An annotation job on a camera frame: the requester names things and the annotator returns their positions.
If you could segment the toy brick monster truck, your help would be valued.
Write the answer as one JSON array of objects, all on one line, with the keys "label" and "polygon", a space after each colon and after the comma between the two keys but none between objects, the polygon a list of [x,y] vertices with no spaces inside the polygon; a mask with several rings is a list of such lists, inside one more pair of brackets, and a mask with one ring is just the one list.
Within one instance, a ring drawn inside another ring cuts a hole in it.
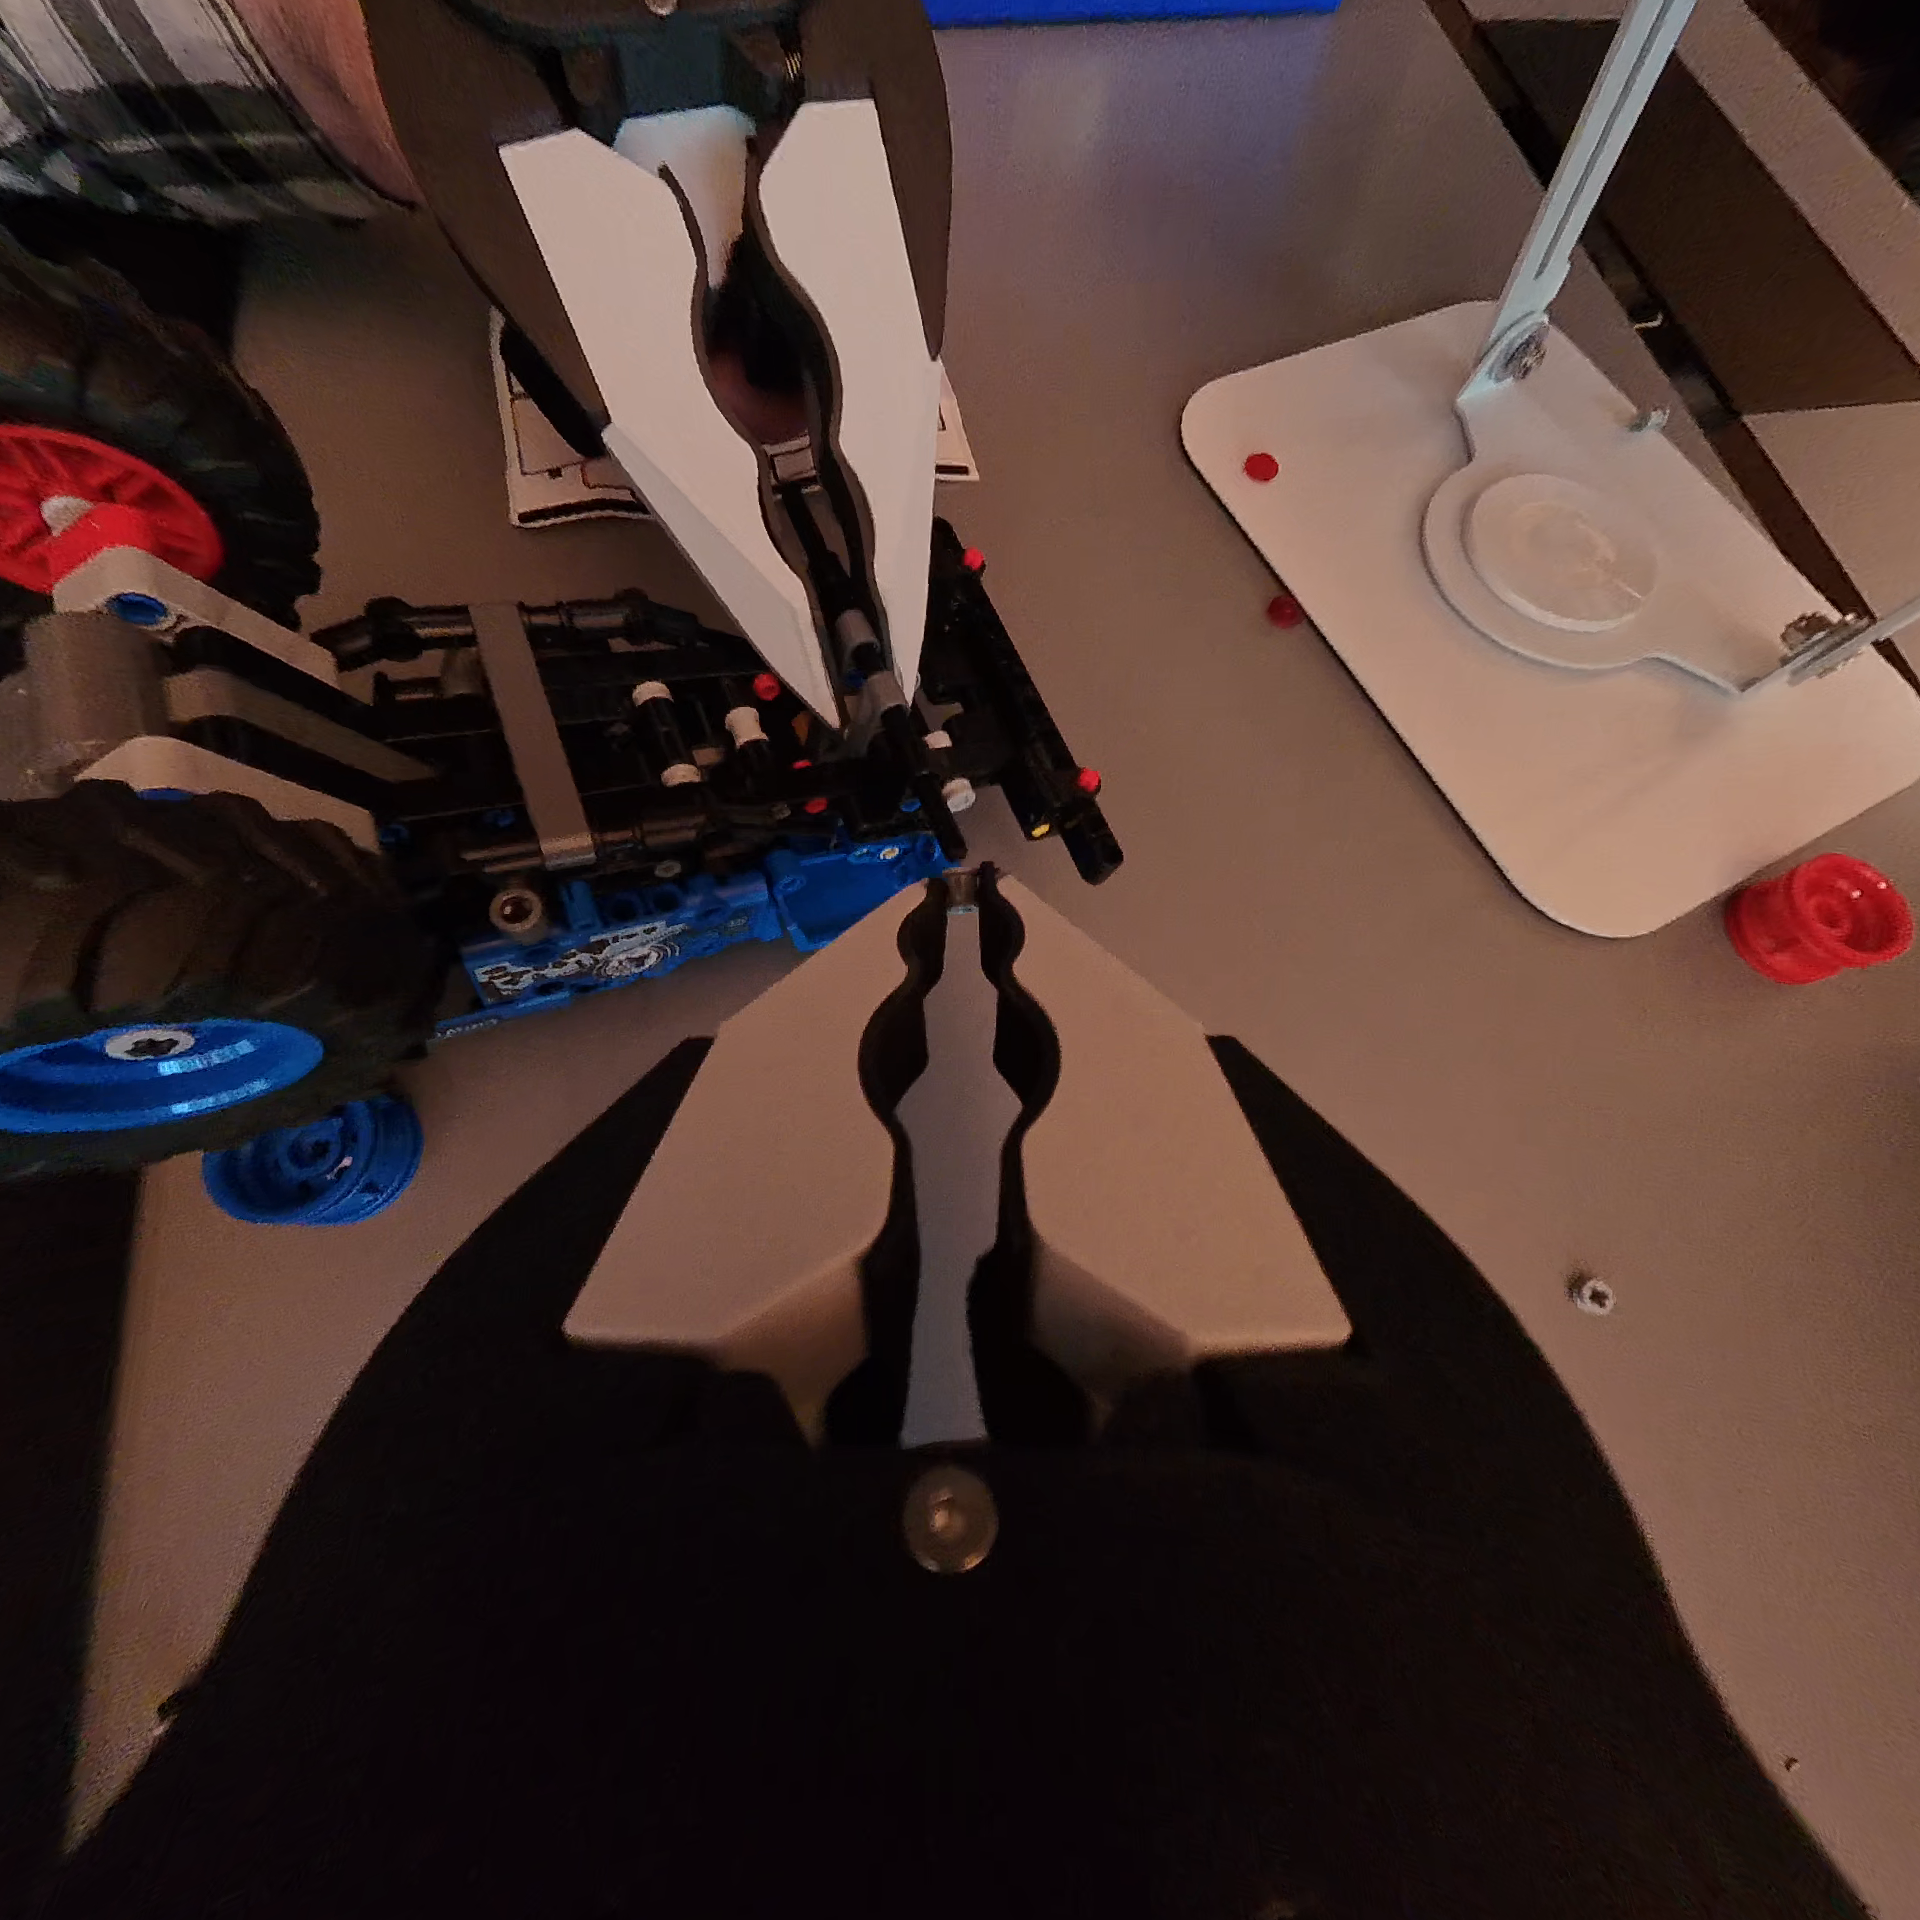
[{"label": "toy brick monster truck", "polygon": [[[423,1056],[743,943],[817,951],[944,868],[869,721],[825,724],[737,635],[646,591],[375,599],[299,635],[144,551],[61,582],[4,676],[4,804],[118,782],[232,795],[380,860],[447,982]],[[1003,795],[1100,884],[1123,853],[984,584],[933,524],[923,686],[963,811]]]}]

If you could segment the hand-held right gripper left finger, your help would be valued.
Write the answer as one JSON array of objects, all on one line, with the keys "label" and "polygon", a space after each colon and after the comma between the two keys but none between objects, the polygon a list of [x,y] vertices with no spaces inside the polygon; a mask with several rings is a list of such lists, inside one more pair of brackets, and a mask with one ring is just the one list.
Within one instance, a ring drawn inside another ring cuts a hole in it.
[{"label": "hand-held right gripper left finger", "polygon": [[856,1048],[937,899],[899,893],[717,1027],[566,1315],[571,1343],[765,1375],[825,1435],[873,1343],[856,1268],[895,1165]]}]

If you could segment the person's left hand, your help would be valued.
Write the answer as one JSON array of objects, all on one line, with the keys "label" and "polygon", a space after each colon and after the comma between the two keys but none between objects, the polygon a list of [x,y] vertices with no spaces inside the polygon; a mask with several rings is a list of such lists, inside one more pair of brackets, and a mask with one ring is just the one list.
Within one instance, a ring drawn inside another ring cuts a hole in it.
[{"label": "person's left hand", "polygon": [[310,112],[328,139],[380,191],[417,208],[423,190],[400,149],[377,67],[368,21],[359,1],[301,1],[295,24],[303,37],[319,107]]}]

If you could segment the white base metal stand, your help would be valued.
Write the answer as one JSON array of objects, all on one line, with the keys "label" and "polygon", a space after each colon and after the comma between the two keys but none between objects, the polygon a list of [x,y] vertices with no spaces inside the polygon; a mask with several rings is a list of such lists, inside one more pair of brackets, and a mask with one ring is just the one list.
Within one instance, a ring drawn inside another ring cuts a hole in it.
[{"label": "white base metal stand", "polygon": [[[1692,1],[1622,12],[1497,301],[1219,377],[1191,465],[1537,912],[1632,940],[1916,782],[1916,695],[1551,325]],[[1241,476],[1249,449],[1279,476]]]}]

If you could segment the white sticker sheet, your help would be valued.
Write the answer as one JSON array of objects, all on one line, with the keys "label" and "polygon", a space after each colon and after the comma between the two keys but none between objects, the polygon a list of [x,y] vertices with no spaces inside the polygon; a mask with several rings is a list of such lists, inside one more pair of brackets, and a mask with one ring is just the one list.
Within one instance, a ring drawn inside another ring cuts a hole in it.
[{"label": "white sticker sheet", "polygon": [[[509,327],[489,313],[486,349],[502,440],[502,479],[509,520],[520,531],[577,520],[649,520],[651,509],[624,470],[608,455],[585,456],[547,417],[529,388],[507,359]],[[814,464],[805,436],[767,448],[775,478],[814,484]],[[939,423],[935,432],[935,478],[945,484],[979,483],[979,464],[964,429],[952,385],[941,369]]]}]

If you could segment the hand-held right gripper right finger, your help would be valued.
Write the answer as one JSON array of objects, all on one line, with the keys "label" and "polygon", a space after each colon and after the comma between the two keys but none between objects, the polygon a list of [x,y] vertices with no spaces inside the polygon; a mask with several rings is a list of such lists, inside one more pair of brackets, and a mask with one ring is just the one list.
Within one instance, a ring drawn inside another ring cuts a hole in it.
[{"label": "hand-held right gripper right finger", "polygon": [[1071,1447],[1152,1381],[1341,1349],[1209,1032],[1016,879],[975,878],[975,936],[1016,1104],[968,1285],[989,1439]]}]

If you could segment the black toy wheel red rim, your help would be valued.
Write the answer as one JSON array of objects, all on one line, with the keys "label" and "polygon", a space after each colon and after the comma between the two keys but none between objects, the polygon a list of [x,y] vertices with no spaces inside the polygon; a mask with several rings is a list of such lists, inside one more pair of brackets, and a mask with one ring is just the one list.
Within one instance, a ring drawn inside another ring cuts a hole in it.
[{"label": "black toy wheel red rim", "polygon": [[271,406],[95,261],[4,236],[3,281],[4,656],[94,509],[140,513],[163,560],[293,628],[319,587],[319,517]]}]

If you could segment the long black axle rod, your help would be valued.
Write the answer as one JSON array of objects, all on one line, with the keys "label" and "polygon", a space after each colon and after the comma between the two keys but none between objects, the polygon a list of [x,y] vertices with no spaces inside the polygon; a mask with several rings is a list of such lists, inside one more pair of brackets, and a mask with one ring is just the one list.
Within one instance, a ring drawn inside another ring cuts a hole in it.
[{"label": "long black axle rod", "polygon": [[775,497],[823,620],[823,656],[846,720],[871,724],[944,863],[963,863],[968,844],[944,797],[925,729],[909,710],[893,644],[879,630],[879,599],[862,566],[856,520],[830,489],[807,478],[777,478]]}]

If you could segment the black toy wheel blue rim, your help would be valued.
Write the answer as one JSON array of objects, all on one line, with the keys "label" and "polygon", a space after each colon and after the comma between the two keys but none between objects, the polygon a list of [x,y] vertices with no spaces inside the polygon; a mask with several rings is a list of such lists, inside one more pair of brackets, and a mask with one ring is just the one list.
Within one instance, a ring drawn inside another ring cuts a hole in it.
[{"label": "black toy wheel blue rim", "polygon": [[447,959],[327,822],[84,779],[3,806],[3,1172],[321,1119],[425,1047]]}]

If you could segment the person's left forearm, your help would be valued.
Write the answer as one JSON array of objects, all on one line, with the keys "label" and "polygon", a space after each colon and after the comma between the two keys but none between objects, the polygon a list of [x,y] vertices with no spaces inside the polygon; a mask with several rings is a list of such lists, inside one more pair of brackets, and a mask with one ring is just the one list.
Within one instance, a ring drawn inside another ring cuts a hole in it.
[{"label": "person's left forearm", "polygon": [[220,1],[4,1],[3,195],[204,225],[389,205]]}]

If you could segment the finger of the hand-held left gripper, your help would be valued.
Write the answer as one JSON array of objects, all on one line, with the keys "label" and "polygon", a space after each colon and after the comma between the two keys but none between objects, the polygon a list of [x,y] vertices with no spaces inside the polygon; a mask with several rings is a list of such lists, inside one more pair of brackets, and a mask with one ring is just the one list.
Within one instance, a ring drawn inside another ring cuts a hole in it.
[{"label": "finger of the hand-held left gripper", "polygon": [[803,103],[755,177],[755,231],[803,313],[816,473],[904,695],[920,684],[941,368],[877,107]]},{"label": "finger of the hand-held left gripper", "polygon": [[839,724],[808,591],[767,532],[760,455],[709,381],[703,252],[680,191],[575,128],[499,156],[608,409],[608,455],[763,663]]}]

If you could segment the blue storage bin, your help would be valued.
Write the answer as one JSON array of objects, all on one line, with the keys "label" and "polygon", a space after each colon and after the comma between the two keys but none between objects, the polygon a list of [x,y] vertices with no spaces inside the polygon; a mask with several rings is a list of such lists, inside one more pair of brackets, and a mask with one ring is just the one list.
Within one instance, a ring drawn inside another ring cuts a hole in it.
[{"label": "blue storage bin", "polygon": [[1325,15],[1339,1],[925,1],[923,9],[937,30],[997,30]]}]

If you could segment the grey desk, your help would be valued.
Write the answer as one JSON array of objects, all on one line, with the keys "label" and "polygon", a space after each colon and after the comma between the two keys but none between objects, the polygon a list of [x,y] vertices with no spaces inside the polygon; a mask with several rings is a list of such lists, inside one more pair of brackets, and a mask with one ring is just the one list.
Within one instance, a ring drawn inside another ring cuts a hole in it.
[{"label": "grey desk", "polygon": [[[944,512],[1119,875],[1005,863],[1235,1035],[1461,1246],[1558,1369],[1766,1771],[1873,1916],[1916,1916],[1916,951],[1800,992],[1717,910],[1534,913],[1183,456],[1219,374],[1497,292],[1536,182],[1425,5],[941,37],[945,366],[981,483]],[[516,532],[486,320],[436,231],[270,233],[237,359],[303,455],[333,620],[701,589],[651,526]],[[732,951],[455,1040],[383,1217],[255,1232],[199,1165],[136,1204],[73,1792],[120,1792],[350,1379],[492,1206],[782,971]],[[1576,1311],[1568,1275],[1615,1292]]]}]

